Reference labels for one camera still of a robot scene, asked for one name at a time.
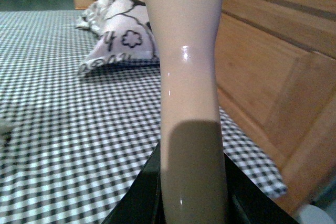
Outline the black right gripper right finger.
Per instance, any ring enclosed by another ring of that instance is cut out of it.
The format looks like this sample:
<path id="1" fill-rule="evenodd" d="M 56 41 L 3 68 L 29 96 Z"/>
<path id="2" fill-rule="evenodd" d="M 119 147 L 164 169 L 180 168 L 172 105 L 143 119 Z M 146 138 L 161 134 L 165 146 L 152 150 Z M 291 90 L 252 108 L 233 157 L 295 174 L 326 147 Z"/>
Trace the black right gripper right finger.
<path id="1" fill-rule="evenodd" d="M 229 223 L 297 223 L 225 155 Z"/>

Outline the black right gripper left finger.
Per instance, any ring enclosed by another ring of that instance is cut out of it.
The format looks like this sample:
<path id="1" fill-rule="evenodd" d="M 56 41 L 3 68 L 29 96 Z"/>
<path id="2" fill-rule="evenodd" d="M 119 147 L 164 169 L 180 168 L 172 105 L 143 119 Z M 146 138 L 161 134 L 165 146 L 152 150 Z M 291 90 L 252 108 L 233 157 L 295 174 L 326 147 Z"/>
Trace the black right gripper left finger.
<path id="1" fill-rule="evenodd" d="M 160 144 L 103 223 L 164 223 L 160 181 Z"/>

